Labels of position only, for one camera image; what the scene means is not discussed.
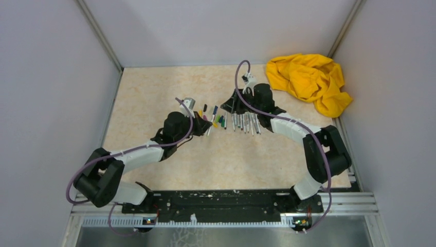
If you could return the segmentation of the green long nib marker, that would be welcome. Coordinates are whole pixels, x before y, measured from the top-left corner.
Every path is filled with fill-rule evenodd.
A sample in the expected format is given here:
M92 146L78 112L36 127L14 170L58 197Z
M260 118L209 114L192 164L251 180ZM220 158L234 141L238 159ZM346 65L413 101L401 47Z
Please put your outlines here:
M235 132L236 131L236 126L235 126L234 114L231 114L231 119L232 119L232 128L233 128L233 131Z

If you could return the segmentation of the yellow end rainbow marker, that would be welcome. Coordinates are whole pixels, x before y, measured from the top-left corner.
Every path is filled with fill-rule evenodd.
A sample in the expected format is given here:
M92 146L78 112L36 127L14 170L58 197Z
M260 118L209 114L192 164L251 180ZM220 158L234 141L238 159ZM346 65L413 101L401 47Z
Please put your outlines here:
M246 132L249 133L250 131L250 123L249 123L249 115L248 112L246 112L244 114L244 120L245 120L245 128L246 128Z

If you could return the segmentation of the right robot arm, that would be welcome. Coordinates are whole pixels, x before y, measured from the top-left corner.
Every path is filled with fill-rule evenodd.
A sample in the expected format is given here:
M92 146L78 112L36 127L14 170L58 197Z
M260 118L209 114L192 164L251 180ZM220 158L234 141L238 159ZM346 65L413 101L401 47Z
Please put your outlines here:
M290 207L303 212L323 184L331 186L332 177L349 169L352 160L338 129L333 125L318 127L290 116L276 106L270 86L259 83L247 89L235 89L232 96L221 104L231 114L250 113L257 126L283 135L302 145L307 174L291 187Z

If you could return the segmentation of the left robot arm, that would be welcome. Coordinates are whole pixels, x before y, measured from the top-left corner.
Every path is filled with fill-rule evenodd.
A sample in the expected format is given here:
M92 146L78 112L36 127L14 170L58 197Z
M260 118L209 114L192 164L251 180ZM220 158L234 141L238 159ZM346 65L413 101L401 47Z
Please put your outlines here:
M185 115L171 112L155 136L145 144L118 153L104 148L94 150L87 163L69 183L85 196L85 201L101 208L110 203L130 203L142 213L153 209L150 190L141 183L122 182L124 174L152 163L168 159L181 142L194 136L203 136L213 124L198 112Z

